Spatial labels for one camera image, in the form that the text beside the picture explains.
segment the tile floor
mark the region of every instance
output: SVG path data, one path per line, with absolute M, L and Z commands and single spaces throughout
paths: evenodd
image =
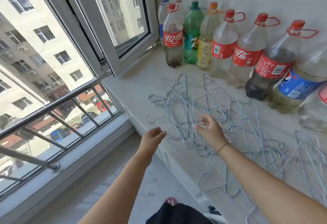
M 141 137 L 134 133 L 60 196 L 40 211 L 28 224 L 76 224 L 109 188 L 137 151 Z M 194 198 L 155 155 L 147 168 L 129 224 L 141 224 L 161 207 L 167 197 L 203 212 Z

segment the bracelet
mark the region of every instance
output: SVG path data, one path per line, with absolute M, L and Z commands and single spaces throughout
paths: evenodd
M 223 149 L 224 146 L 226 146 L 227 144 L 229 143 L 225 143 L 218 151 L 217 151 L 217 154 L 220 152 L 221 149 Z

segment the black pants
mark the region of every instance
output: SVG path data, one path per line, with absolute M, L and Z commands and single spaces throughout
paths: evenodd
M 151 216 L 146 224 L 212 224 L 208 218 L 206 218 L 198 210 L 187 206 L 182 203 L 178 203 L 175 206 L 171 206 L 165 202 L 159 211 Z

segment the red bottle label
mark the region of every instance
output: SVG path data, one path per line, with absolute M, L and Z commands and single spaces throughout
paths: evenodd
M 229 57 L 233 56 L 236 42 L 237 41 L 232 44 L 222 45 L 212 41 L 211 55 L 216 59 L 228 59 Z
M 183 30 L 177 33 L 163 32 L 164 44 L 167 47 L 179 47 L 183 45 Z
M 243 66 L 243 67 L 254 66 L 258 62 L 258 59 L 262 51 L 263 50 L 248 51 L 236 45 L 235 51 L 233 53 L 233 62 L 235 65 Z
M 327 87 L 319 91 L 319 97 L 323 102 L 327 103 Z
M 280 63 L 271 60 L 267 56 L 265 56 L 264 53 L 262 53 L 257 65 L 255 66 L 255 71 L 261 77 L 278 79 L 282 78 L 293 64 L 294 62 Z

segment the plastic bottle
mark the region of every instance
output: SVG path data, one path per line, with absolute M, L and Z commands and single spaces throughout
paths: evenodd
M 243 19 L 234 21 L 234 15 L 243 14 Z M 226 11 L 224 21 L 215 29 L 211 46 L 211 70 L 213 77 L 224 78 L 229 69 L 231 57 L 233 55 L 239 31 L 234 24 L 245 20 L 243 12 L 235 13 L 233 9 Z
M 298 108 L 300 125 L 315 131 L 327 131 L 327 86 Z
M 181 19 L 184 21 L 186 16 L 186 10 L 183 7 L 182 0 L 176 0 L 176 6 L 178 6 L 178 14 L 181 16 Z
M 251 78 L 245 85 L 245 91 L 248 97 L 263 100 L 272 91 L 274 85 L 285 75 L 292 67 L 298 54 L 300 53 L 300 38 L 311 38 L 301 36 L 301 30 L 304 26 L 304 20 L 295 20 L 286 30 L 286 33 L 277 41 L 268 44 L 262 52 L 260 59 L 255 66 Z
M 163 50 L 165 52 L 166 52 L 167 47 L 165 46 L 164 41 L 163 41 L 164 33 L 163 33 L 162 26 L 168 15 L 166 8 L 169 6 L 169 4 L 170 4 L 169 0 L 162 0 L 161 4 L 159 5 L 159 8 L 158 8 L 158 20 L 159 20 L 159 27 L 160 27 L 160 43 L 161 43 L 161 47 L 163 48 Z
M 283 81 L 269 95 L 269 107 L 281 113 L 297 108 L 327 80 L 327 43 L 301 55 Z
M 184 20 L 185 44 L 183 58 L 189 64 L 197 62 L 198 42 L 200 36 L 200 26 L 203 14 L 198 7 L 198 1 L 193 1 L 191 10 L 187 13 Z
M 217 10 L 217 6 L 217 2 L 210 3 L 208 14 L 201 22 L 197 65 L 203 71 L 210 69 L 212 37 L 215 28 L 221 24 L 218 14 L 223 12 Z
M 163 23 L 164 44 L 167 47 L 167 65 L 176 67 L 183 61 L 183 20 L 178 14 L 178 6 L 169 4 L 168 15 Z
M 275 19 L 277 23 L 265 25 L 267 19 Z M 226 73 L 226 83 L 235 88 L 243 87 L 250 77 L 250 72 L 259 60 L 266 47 L 268 35 L 265 27 L 277 26 L 280 21 L 269 17 L 267 13 L 260 13 L 249 32 L 241 35 L 233 53 L 232 62 Z

